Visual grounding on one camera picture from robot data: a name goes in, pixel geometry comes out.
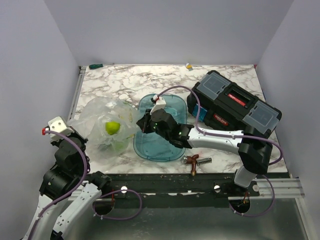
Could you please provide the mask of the green fake lime fruit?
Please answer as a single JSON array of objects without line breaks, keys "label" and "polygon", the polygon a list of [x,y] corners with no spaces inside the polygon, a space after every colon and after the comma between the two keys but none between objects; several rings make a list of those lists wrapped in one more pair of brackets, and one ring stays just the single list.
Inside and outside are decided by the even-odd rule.
[{"label": "green fake lime fruit", "polygon": [[117,134],[120,128],[121,124],[116,121],[109,121],[105,123],[105,131],[111,136]]}]

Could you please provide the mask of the clear plastic bag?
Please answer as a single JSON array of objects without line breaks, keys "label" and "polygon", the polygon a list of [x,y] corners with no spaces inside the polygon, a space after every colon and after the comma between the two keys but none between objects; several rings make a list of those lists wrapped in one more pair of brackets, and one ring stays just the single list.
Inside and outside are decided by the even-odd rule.
[{"label": "clear plastic bag", "polygon": [[105,164],[127,150],[139,130],[136,122],[140,116],[122,100],[100,96],[91,99],[68,124],[88,140],[85,152],[90,161]]}]

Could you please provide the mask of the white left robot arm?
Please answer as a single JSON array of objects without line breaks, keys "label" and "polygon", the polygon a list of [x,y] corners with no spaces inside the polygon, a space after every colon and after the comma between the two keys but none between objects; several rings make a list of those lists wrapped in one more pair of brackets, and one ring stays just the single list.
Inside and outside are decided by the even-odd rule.
[{"label": "white left robot arm", "polygon": [[51,144],[57,147],[55,164],[43,176],[38,204],[25,240],[63,240],[75,221],[99,197],[112,190],[111,178],[91,173],[86,155],[88,140],[75,130],[59,133],[45,127]]}]

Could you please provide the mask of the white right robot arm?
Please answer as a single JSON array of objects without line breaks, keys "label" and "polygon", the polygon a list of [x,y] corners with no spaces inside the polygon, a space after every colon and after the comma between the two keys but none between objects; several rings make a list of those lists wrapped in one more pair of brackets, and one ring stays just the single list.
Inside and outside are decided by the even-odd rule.
[{"label": "white right robot arm", "polygon": [[251,181],[268,171],[273,146],[252,126],[236,131],[196,128],[176,122],[164,109],[153,113],[147,109],[136,124],[144,134],[155,133],[180,149],[207,148],[238,155],[242,166],[230,183],[230,191],[236,196],[247,192]]}]

